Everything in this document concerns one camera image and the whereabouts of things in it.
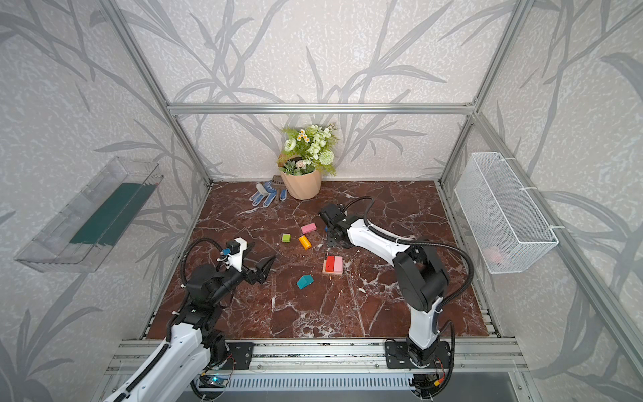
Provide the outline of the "red rectangular block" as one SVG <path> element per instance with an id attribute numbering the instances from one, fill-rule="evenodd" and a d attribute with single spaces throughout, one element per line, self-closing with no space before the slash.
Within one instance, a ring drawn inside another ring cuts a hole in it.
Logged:
<path id="1" fill-rule="evenodd" d="M 324 268 L 323 271 L 325 273 L 334 273 L 335 272 L 335 257 L 334 256 L 328 256 L 326 261 L 324 262 Z"/>

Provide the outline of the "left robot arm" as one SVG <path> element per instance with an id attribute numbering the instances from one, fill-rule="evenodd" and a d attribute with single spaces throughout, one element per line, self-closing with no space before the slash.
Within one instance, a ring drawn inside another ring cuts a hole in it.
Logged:
<path id="1" fill-rule="evenodd" d="M 230 351 L 224 333 L 215 328 L 222 301 L 242 282 L 264 283 L 275 256 L 254 269 L 241 256 L 225 256 L 217 265 L 196 267 L 187 279 L 186 297 L 167 326 L 166 338 L 107 401 L 175 401 L 207 368 L 226 363 Z"/>

